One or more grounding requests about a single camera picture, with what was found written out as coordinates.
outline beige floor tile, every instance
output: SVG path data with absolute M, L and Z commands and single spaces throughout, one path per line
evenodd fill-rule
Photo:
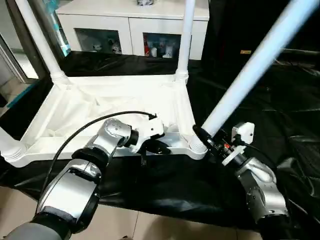
M 22 192 L 0 187 L 0 237 L 29 222 L 35 214 L 36 206 L 36 201 Z
M 262 240 L 260 233 L 248 230 L 237 230 L 238 240 Z
M 124 236 L 132 237 L 137 217 L 137 211 L 99 205 L 89 227 L 71 239 L 119 240 Z
M 134 240 L 236 240 L 233 228 L 139 212 Z
M 30 84 L 24 84 L 24 83 L 20 83 L 19 85 L 17 85 L 12 92 L 10 93 L 10 95 L 19 95 L 20 93 L 22 93 L 27 87 L 29 87 Z
M 4 85 L 0 87 L 0 93 L 3 96 L 9 95 L 14 91 L 17 86 L 20 85 L 19 80 L 16 77 L 11 78 L 9 81 L 7 81 Z

